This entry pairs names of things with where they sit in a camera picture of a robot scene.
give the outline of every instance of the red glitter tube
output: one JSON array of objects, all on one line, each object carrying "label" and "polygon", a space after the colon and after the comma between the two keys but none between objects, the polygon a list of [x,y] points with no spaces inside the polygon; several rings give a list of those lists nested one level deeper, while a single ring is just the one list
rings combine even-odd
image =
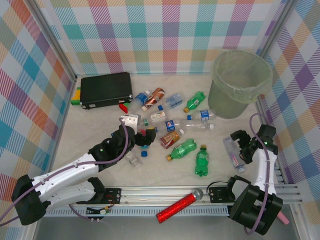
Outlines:
[{"label": "red glitter tube", "polygon": [[176,213],[180,212],[181,210],[185,209],[189,205],[193,204],[195,201],[202,199],[203,196],[204,196],[203,191],[199,188],[196,188],[192,193],[188,194],[181,200],[167,207],[165,210],[159,212],[156,215],[156,218],[161,224],[165,220],[171,218]]}]

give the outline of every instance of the black case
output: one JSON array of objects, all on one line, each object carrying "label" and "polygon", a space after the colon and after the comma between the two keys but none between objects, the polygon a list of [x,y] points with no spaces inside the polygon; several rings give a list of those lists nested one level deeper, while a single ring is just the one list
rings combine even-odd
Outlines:
[{"label": "black case", "polygon": [[132,99],[128,72],[85,77],[81,80],[80,105],[83,109],[129,103]]}]

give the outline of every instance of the trash can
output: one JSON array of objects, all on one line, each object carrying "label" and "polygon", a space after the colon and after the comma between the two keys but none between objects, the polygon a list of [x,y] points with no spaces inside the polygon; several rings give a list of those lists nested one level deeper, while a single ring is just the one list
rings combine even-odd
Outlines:
[{"label": "trash can", "polygon": [[228,50],[220,54],[213,62],[211,76],[208,105],[224,119],[238,117],[248,104],[272,88],[270,65],[247,51]]}]

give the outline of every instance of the red cylinder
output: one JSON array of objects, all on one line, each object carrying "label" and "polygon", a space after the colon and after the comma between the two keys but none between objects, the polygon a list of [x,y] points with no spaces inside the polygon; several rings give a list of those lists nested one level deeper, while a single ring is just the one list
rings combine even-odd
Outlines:
[{"label": "red cylinder", "polygon": [[181,210],[188,207],[190,204],[194,203],[196,201],[196,197],[193,193],[190,193],[189,195],[185,196],[181,200],[177,201],[176,203],[172,204],[171,206],[167,207],[165,210],[159,212],[156,215],[156,218],[158,219],[159,223],[163,223],[168,218],[171,218],[176,213],[180,212]]}]

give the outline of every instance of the green plastic bottle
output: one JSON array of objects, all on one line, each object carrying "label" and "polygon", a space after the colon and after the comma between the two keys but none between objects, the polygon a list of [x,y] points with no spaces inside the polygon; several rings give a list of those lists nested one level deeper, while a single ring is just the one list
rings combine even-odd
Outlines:
[{"label": "green plastic bottle", "polygon": [[198,91],[190,100],[186,103],[186,107],[183,109],[185,113],[188,113],[190,110],[195,110],[199,104],[205,100],[206,96],[203,91]]},{"label": "green plastic bottle", "polygon": [[209,163],[209,154],[207,153],[207,146],[201,145],[200,151],[196,155],[196,166],[194,173],[202,176],[208,175],[208,163]]},{"label": "green plastic bottle", "polygon": [[168,161],[172,161],[173,159],[181,159],[188,153],[194,151],[197,149],[197,144],[193,139],[189,139],[185,141],[184,143],[180,144],[179,146],[176,146],[170,155],[166,156],[166,159]]}]

